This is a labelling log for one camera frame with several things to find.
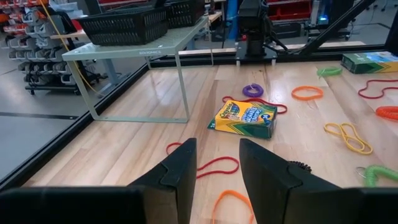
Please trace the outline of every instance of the purple rubber band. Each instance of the purple rubber band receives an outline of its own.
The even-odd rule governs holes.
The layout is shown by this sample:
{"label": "purple rubber band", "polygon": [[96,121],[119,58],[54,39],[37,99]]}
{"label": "purple rubber band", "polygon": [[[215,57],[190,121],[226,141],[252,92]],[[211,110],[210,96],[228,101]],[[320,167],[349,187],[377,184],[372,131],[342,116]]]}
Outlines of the purple rubber band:
{"label": "purple rubber band", "polygon": [[[249,92],[249,90],[256,90],[257,93],[251,93],[251,92]],[[243,88],[242,92],[245,96],[255,98],[255,97],[262,96],[262,94],[264,93],[264,90],[262,89],[262,87],[260,85],[253,83],[252,85],[245,86]]]}

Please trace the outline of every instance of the gray floor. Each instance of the gray floor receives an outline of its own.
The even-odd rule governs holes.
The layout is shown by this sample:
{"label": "gray floor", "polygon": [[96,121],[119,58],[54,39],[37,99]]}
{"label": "gray floor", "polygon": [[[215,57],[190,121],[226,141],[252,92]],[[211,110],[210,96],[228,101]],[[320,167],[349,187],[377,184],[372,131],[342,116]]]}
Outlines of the gray floor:
{"label": "gray floor", "polygon": [[[381,12],[380,9],[364,11],[357,17],[350,40],[362,41],[365,44],[383,44],[389,29],[377,23],[391,26],[395,13],[396,9],[392,6],[385,12]],[[304,44],[307,42],[307,37],[282,39],[282,42]],[[198,40],[195,47],[208,49],[209,42]],[[212,47],[220,48],[221,42],[213,42]],[[234,41],[227,40],[224,47],[234,47]],[[24,89],[26,83],[22,81],[23,74],[16,71],[18,63],[8,60],[7,54],[7,50],[0,49],[0,113],[79,116],[87,111],[82,97],[73,94],[37,91],[35,96],[31,96]],[[124,58],[113,62],[117,72],[121,73],[133,72],[144,63],[143,59],[134,58]],[[100,62],[98,62],[98,71],[104,72]],[[99,90],[107,83],[108,81],[102,81],[95,88]],[[99,100],[92,92],[91,96],[93,101]],[[0,179],[72,122],[65,119],[0,116]]]}

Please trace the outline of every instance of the green rubber band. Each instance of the green rubber band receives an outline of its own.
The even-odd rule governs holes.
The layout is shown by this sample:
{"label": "green rubber band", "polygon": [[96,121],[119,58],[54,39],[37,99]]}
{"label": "green rubber band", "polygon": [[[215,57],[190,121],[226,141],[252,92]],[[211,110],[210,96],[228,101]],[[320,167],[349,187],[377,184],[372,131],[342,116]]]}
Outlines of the green rubber band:
{"label": "green rubber band", "polygon": [[398,172],[384,166],[371,165],[365,169],[365,186],[376,187],[377,177],[384,176],[398,182]]}
{"label": "green rubber band", "polygon": [[320,68],[317,71],[317,75],[319,77],[329,77],[333,75],[340,75],[343,72],[342,68],[338,67],[326,67],[326,68]]}

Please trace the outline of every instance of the yellow cable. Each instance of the yellow cable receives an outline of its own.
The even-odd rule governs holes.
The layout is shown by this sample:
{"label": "yellow cable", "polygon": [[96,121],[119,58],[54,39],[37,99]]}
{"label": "yellow cable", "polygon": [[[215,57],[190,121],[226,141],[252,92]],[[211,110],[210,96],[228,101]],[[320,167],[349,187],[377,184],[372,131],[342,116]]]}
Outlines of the yellow cable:
{"label": "yellow cable", "polygon": [[[332,131],[332,130],[328,129],[328,126],[334,126],[337,129],[339,129],[340,132],[337,133],[335,131]],[[353,130],[355,137],[349,136],[347,134],[346,130],[344,130],[344,126],[350,127]],[[358,133],[356,132],[355,127],[352,124],[349,124],[349,123],[343,123],[343,124],[327,123],[327,124],[325,124],[323,129],[326,132],[330,133],[330,134],[341,136],[343,138],[344,142],[346,143],[347,148],[352,150],[352,151],[354,151],[354,152],[357,152],[357,153],[362,154],[362,155],[370,155],[373,152],[372,146],[369,143],[367,143],[366,141],[363,141],[358,136]],[[357,142],[361,146],[361,148],[355,148],[352,144],[349,143],[349,141]]]}
{"label": "yellow cable", "polygon": [[[47,10],[47,8],[45,7],[43,1],[40,0],[40,3],[41,3],[41,5],[42,5],[42,7],[44,8],[44,11],[45,11],[45,13],[46,13],[46,15],[47,15],[47,18],[50,19],[50,22],[52,23],[52,26],[54,27],[54,29],[55,29],[55,31],[57,32],[58,36],[61,37],[60,31],[57,29],[57,26],[55,25],[54,21],[52,20],[52,18],[51,18],[51,16],[50,16],[50,13],[49,13],[49,11]],[[63,38],[60,38],[60,39],[61,39],[62,44],[63,44],[63,46],[65,47],[65,49],[69,52],[70,50],[69,50],[69,48],[68,48],[68,45],[65,43],[64,39],[63,39]],[[87,86],[88,86],[89,88],[91,88],[91,90],[93,90],[95,93],[97,93],[97,94],[99,94],[99,95],[101,95],[101,96],[104,96],[103,94],[98,93],[98,92],[91,86],[91,84],[84,78],[84,76],[83,76],[83,75],[81,74],[81,72],[80,72],[79,66],[77,65],[76,61],[73,61],[73,63],[75,64],[76,70],[78,71],[78,73],[79,73],[81,79],[83,79],[83,81],[87,84]]]}

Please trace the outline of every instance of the black basket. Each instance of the black basket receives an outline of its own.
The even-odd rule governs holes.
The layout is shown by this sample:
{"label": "black basket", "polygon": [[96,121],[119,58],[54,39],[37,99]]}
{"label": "black basket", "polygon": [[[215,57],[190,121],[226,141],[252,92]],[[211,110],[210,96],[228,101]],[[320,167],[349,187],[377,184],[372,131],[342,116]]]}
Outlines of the black basket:
{"label": "black basket", "polygon": [[167,33],[166,7],[113,10],[78,19],[95,45],[142,45]]}
{"label": "black basket", "polygon": [[167,1],[169,28],[194,26],[205,13],[204,0]]}

